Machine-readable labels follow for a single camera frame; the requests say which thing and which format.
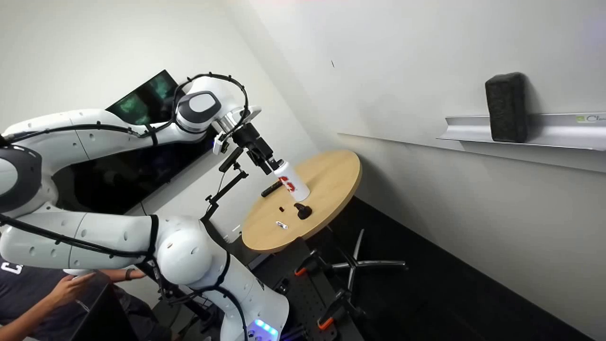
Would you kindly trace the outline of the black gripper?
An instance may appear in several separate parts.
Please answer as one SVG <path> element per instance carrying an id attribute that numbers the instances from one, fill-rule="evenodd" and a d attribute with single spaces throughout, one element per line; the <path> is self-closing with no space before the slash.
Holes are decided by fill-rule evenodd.
<path id="1" fill-rule="evenodd" d="M 240 129 L 240 144 L 245 148 L 251 163 L 262 173 L 272 173 L 278 167 L 278 161 L 272 157 L 270 146 L 262 140 L 262 137 L 251 123 L 245 123 Z"/>

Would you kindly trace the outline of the person's forearm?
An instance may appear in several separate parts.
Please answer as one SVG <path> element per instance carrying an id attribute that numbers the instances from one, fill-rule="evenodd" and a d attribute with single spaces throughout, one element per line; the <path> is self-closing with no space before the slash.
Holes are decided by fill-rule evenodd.
<path id="1" fill-rule="evenodd" d="M 18 318 L 0 328 L 0 341 L 22 341 L 48 313 L 60 307 L 58 298 L 43 298 Z"/>

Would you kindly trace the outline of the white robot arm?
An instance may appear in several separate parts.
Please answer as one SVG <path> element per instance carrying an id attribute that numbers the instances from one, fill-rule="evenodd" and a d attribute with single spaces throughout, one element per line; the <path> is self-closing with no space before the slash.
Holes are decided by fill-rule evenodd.
<path id="1" fill-rule="evenodd" d="M 162 93 L 168 118 L 128 123 L 109 110 L 69 110 L 18 121 L 1 133 L 1 258 L 64 271 L 153 262 L 166 282 L 223 313 L 221 341 L 278 341 L 289 303 L 262 284 L 202 224 L 189 218 L 73 212 L 56 205 L 52 175 L 83 161 L 151 146 L 198 142 L 215 125 L 226 139 L 253 112 L 223 74 L 196 74 Z"/>

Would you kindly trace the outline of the person's hand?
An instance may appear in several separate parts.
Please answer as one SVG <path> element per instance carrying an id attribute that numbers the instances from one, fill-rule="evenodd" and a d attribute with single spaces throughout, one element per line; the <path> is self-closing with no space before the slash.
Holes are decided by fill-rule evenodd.
<path id="1" fill-rule="evenodd" d="M 81 296 L 81 292 L 86 288 L 90 279 L 92 279 L 92 275 L 77 275 L 77 277 L 66 275 L 66 277 L 62 277 L 54 284 L 52 292 L 48 294 L 50 303 L 54 307 L 60 307 L 64 303 L 75 301 Z"/>

